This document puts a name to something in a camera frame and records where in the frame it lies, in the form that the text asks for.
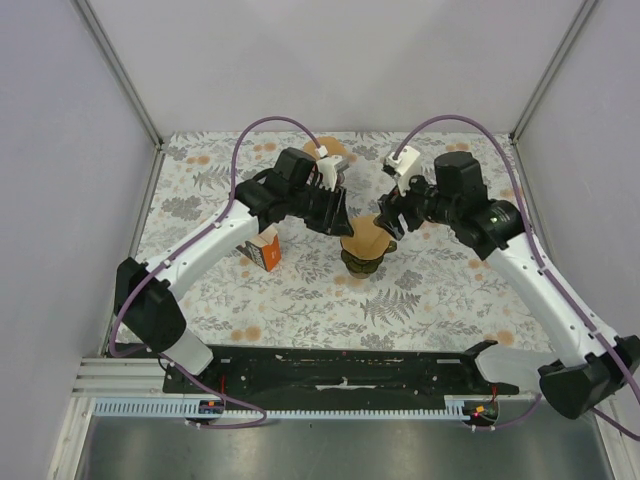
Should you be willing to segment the green glass dripper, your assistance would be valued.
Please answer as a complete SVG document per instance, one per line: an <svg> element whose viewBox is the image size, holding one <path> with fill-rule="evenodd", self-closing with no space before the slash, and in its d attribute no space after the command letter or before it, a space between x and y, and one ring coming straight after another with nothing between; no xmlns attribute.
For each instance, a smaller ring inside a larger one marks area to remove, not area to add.
<svg viewBox="0 0 640 480"><path fill-rule="evenodd" d="M397 243L395 241L390 241L388 246L379 257L375 259L365 260L355 256L352 253L349 253L345 249L342 249L341 261L344 263L347 271L352 277L357 279L366 279L378 270L379 266L384 261L384 257L387 254L393 253L396 250Z"/></svg>

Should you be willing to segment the orange coffee filter box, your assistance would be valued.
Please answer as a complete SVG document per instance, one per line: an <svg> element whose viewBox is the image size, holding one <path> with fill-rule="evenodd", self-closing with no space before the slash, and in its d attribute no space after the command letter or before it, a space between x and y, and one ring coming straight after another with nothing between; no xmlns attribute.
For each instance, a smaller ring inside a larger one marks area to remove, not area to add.
<svg viewBox="0 0 640 480"><path fill-rule="evenodd" d="M238 245L236 249L266 272L271 272L281 260L278 231L274 225Z"/></svg>

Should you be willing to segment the brown paper coffee filter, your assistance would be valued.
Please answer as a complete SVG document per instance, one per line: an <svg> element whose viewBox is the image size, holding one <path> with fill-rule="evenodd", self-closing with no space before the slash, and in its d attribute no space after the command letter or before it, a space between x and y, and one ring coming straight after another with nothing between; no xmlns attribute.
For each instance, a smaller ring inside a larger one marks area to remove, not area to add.
<svg viewBox="0 0 640 480"><path fill-rule="evenodd" d="M327 156L338 155L346 157L349 155L346 147L335 137L322 136L317 137L316 140L317 143L310 140L303 147L303 151L311 155L315 160L321 158L321 153L325 153Z"/></svg>

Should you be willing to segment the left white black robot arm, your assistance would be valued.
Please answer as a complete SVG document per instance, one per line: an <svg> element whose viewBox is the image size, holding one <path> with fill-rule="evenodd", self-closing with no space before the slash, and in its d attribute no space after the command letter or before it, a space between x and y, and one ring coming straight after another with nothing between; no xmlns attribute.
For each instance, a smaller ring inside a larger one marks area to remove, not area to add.
<svg viewBox="0 0 640 480"><path fill-rule="evenodd" d="M179 301L218 261L271 225L291 216L328 236L351 236L342 183L348 160L319 150L320 159L286 148L275 165L239 183L229 204L178 244L117 270L114 313L153 353L181 366L198 392L219 384L213 353L188 327Z"/></svg>

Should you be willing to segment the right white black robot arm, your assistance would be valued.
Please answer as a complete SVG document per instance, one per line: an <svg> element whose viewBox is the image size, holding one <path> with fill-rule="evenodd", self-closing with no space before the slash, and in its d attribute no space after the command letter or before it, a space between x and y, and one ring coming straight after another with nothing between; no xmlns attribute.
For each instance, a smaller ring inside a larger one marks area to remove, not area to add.
<svg viewBox="0 0 640 480"><path fill-rule="evenodd" d="M548 353L494 345L458 368L467 392L492 383L541 394L562 416L576 419L628 383L639 366L639 339L622 337L577 295L543 252L520 210L488 196L480 163L468 152L434 161L436 181L421 173L417 150L389 155L383 170L395 182L380 197L378 226L400 240L430 222L448 226L508 282L546 332Z"/></svg>

